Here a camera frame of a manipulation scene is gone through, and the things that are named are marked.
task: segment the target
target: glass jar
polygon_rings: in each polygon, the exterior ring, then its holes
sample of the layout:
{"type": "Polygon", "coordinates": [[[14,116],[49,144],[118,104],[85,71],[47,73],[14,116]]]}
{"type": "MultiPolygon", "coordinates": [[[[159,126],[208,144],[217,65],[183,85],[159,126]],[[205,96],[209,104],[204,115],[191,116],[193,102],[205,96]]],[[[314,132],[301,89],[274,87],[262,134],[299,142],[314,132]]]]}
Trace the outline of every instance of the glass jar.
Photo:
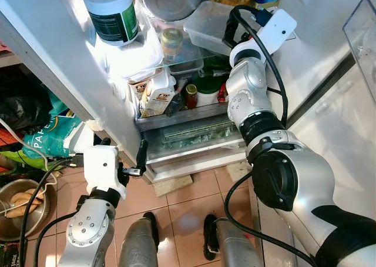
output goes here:
{"type": "Polygon", "coordinates": [[[197,88],[193,84],[186,86],[186,95],[185,95],[186,107],[189,109],[195,108],[197,105],[197,88]]]}
{"type": "Polygon", "coordinates": [[[167,28],[162,32],[160,43],[165,60],[173,62],[176,56],[182,51],[183,33],[175,28],[167,28]]]}

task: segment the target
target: clear plastic box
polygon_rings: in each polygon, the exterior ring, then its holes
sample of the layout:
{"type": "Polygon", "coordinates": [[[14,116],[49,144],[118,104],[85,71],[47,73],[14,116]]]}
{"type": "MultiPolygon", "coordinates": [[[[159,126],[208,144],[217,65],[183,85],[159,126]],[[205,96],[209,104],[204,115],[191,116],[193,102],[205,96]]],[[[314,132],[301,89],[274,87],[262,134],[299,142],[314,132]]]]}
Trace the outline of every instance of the clear plastic box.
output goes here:
{"type": "Polygon", "coordinates": [[[343,31],[376,103],[376,0],[361,0],[343,31]]]}
{"type": "MultiPolygon", "coordinates": [[[[230,5],[218,4],[217,2],[204,1],[190,15],[184,24],[184,31],[189,34],[194,45],[206,48],[219,54],[230,55],[231,48],[222,43],[222,38],[226,30],[226,23],[230,12],[233,9],[230,5]]],[[[251,19],[251,13],[242,11],[241,15],[251,25],[258,30],[260,26],[251,19]]],[[[239,25],[235,41],[239,41],[245,29],[239,25]]]]}

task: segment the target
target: metal leg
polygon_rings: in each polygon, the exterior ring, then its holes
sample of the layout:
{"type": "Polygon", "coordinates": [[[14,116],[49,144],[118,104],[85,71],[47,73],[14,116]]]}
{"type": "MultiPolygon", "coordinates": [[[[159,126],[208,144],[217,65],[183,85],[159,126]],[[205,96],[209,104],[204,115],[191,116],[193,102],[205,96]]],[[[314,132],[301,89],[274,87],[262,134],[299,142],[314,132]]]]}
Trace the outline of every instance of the metal leg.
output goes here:
{"type": "Polygon", "coordinates": [[[152,222],[141,218],[133,223],[122,245],[118,267],[158,267],[152,222]]]}
{"type": "Polygon", "coordinates": [[[226,218],[218,219],[217,238],[222,267],[261,267],[259,256],[245,236],[226,218]]]}

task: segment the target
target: stainless steel bowl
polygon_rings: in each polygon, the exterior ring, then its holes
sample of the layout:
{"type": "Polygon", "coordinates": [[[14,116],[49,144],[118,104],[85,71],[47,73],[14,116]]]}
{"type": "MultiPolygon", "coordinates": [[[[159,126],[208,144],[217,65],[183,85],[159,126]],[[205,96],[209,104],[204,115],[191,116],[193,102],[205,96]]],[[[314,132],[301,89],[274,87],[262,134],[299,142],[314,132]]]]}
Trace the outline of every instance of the stainless steel bowl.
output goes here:
{"type": "MultiPolygon", "coordinates": [[[[35,189],[38,183],[30,179],[19,179],[3,186],[0,189],[0,200],[5,205],[10,204],[12,196],[18,192],[25,192],[28,189],[35,189]]],[[[26,234],[30,235],[48,216],[51,209],[51,200],[48,193],[45,194],[45,199],[42,204],[29,214],[26,224],[26,234]]],[[[0,204],[0,211],[3,211],[4,207],[0,204]]],[[[0,241],[11,242],[19,240],[19,233],[21,231],[23,217],[6,218],[4,213],[0,215],[0,241]]]]}

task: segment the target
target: tiled floor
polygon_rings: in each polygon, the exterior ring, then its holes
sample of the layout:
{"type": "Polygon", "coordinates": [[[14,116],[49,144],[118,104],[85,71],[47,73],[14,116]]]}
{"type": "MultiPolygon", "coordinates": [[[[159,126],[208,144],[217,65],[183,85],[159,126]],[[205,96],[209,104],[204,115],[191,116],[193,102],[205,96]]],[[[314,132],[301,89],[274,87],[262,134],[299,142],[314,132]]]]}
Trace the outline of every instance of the tiled floor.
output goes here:
{"type": "MultiPolygon", "coordinates": [[[[219,256],[207,261],[203,256],[203,222],[207,214],[224,216],[223,201],[233,182],[226,168],[193,175],[193,184],[167,196],[156,197],[151,185],[142,179],[131,179],[127,198],[116,209],[115,236],[106,254],[106,266],[117,266],[123,238],[129,228],[146,211],[157,218],[160,245],[159,267],[220,267],[219,256]]],[[[50,220],[75,210],[79,197],[86,194],[82,168],[68,169],[58,180],[57,206],[50,220]]],[[[235,218],[251,225],[247,182],[235,191],[230,202],[235,218]]],[[[42,241],[39,266],[54,267],[65,247],[68,220],[52,228],[42,241]]],[[[29,238],[26,266],[32,266],[36,237],[29,238]]]]}

